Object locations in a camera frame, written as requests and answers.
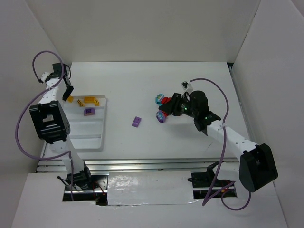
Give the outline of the small yellow lego brick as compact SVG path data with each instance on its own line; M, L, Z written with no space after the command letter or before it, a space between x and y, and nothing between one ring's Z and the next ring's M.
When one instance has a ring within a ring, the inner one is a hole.
M74 97L73 97L73 96L69 96L69 97L67 98L67 101L70 102L70 103L72 103L73 100L74 100Z

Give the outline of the purple paw print lego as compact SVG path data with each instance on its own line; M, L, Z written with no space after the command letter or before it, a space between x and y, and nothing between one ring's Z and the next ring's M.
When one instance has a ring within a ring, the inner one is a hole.
M167 116L168 115L166 113L162 112L162 111L158 111L156 113L156 118L157 118L158 122L160 122L160 123L164 123Z

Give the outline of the large yellow lego brick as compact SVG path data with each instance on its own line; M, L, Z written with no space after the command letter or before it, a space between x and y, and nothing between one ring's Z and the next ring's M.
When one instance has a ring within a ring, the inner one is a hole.
M94 96L85 96L84 102L88 104L95 103L96 98Z

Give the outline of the purple lego brick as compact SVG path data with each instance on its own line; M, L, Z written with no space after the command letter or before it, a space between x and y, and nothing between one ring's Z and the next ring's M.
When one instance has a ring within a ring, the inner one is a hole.
M139 126L141 120L142 119L140 117L136 116L132 122L132 126L137 128Z

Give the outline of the yellow striped lego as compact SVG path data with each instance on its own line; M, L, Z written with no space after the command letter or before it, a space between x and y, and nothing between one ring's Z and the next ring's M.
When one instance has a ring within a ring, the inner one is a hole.
M80 107L85 107L85 104L80 99L77 100L77 103Z

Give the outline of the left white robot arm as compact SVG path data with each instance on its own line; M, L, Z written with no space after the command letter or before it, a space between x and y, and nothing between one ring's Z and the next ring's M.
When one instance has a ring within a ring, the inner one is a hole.
M38 104L30 106L29 113L38 137L66 167L67 178L61 181L72 188L86 190L92 182L91 173L71 143L71 126L63 109L74 90L69 80L69 66L54 63L52 67L53 72L43 76L47 92Z

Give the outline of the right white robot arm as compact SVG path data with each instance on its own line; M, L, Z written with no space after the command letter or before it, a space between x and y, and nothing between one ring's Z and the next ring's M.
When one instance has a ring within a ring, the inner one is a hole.
M249 192L255 192L278 178L271 148L265 143L258 145L225 126L221 118L209 110L204 92L194 91L189 98L174 93L159 110L168 115L192 117L199 132L218 142L226 142L226 148L239 161L239 180Z

